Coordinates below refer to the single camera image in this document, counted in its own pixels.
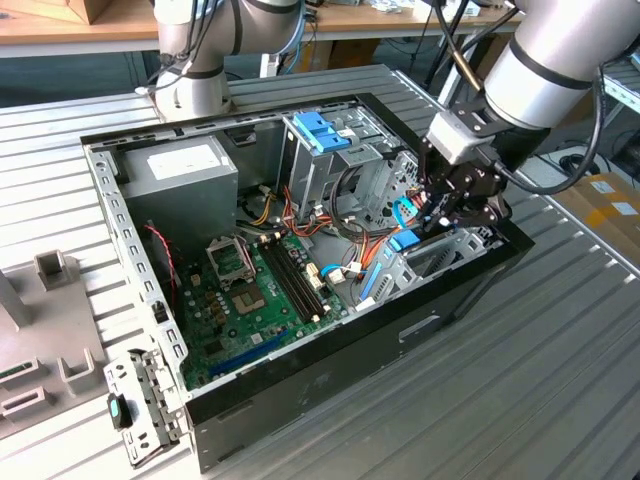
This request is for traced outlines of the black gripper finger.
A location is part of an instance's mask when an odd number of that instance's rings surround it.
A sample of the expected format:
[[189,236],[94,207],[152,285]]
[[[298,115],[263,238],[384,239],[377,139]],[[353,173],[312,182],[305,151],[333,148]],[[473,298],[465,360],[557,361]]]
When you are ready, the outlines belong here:
[[452,214],[458,195],[450,179],[454,167],[439,153],[430,140],[422,137],[418,150],[418,180],[422,186],[418,219],[424,228],[455,227]]
[[483,227],[511,218],[512,209],[501,193],[490,197],[454,197],[448,194],[433,210],[433,220],[455,228]]

